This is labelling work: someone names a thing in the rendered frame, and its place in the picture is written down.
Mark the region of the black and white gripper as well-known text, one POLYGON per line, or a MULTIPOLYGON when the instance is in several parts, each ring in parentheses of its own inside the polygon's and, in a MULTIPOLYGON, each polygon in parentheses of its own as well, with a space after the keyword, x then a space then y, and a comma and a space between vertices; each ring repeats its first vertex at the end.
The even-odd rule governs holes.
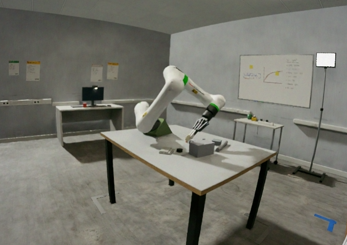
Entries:
POLYGON ((209 121, 212 118, 212 113, 206 110, 203 113, 202 118, 196 120, 193 126, 193 131, 190 133, 190 137, 193 138, 197 134, 197 132, 201 132, 207 125, 209 125, 209 121))

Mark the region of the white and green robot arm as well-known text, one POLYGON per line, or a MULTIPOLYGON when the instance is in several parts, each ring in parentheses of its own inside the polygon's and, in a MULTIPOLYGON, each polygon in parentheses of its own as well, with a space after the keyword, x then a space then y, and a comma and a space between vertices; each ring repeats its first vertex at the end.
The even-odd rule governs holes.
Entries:
POLYGON ((159 116, 183 90, 207 106, 205 111, 211 112, 213 117, 225 105, 226 101, 222 95, 210 95, 205 92, 175 66, 168 66, 164 70, 164 77, 166 84, 153 104, 149 106, 148 103, 141 102, 134 109, 136 127, 142 133, 154 131, 159 127, 159 116))

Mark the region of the long grey metal bar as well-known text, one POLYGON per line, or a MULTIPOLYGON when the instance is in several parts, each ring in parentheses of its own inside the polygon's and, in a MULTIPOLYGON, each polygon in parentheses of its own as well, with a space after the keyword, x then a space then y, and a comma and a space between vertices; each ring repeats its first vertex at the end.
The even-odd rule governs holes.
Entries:
POLYGON ((225 142, 223 142, 221 145, 219 145, 217 148, 216 148, 216 152, 219 152, 225 145, 228 144, 228 141, 226 140, 225 142))

